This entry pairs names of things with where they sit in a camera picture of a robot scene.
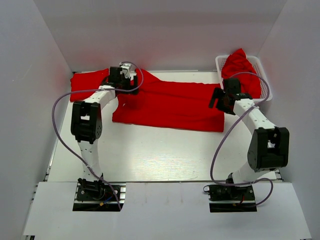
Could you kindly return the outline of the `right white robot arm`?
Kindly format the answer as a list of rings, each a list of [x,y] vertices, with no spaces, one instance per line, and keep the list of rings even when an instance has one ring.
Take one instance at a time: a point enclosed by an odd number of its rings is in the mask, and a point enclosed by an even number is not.
[[[238,119],[224,135],[228,137],[239,122],[243,122],[251,133],[245,164],[232,172],[225,181],[213,180],[226,186],[226,195],[236,200],[244,193],[244,187],[260,181],[260,177],[288,165],[290,133],[285,127],[278,127],[261,112],[260,103],[249,93],[241,92],[237,78],[223,80],[222,88],[215,88],[209,107],[216,107]]]

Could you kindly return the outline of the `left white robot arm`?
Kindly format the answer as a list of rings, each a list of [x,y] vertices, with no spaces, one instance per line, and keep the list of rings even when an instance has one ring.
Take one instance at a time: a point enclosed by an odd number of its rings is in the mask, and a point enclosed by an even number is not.
[[[83,165],[83,178],[78,183],[82,192],[94,200],[100,200],[106,194],[98,154],[98,140],[103,131],[102,109],[116,98],[117,93],[138,93],[138,77],[131,76],[132,71],[133,65],[128,62],[111,67],[91,96],[72,105],[70,131],[78,143]]]

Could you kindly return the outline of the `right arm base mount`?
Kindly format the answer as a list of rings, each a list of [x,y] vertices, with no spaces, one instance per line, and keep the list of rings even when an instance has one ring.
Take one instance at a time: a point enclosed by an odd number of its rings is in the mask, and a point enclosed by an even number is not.
[[[208,195],[211,213],[256,212],[256,198],[252,186],[205,185],[203,192]]]

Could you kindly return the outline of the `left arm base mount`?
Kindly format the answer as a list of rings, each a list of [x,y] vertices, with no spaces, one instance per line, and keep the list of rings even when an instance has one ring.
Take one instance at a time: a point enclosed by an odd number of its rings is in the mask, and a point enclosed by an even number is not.
[[[88,183],[86,186],[77,184],[74,196],[73,212],[120,212],[125,203],[126,185],[124,183],[113,184],[114,192],[106,185]]]

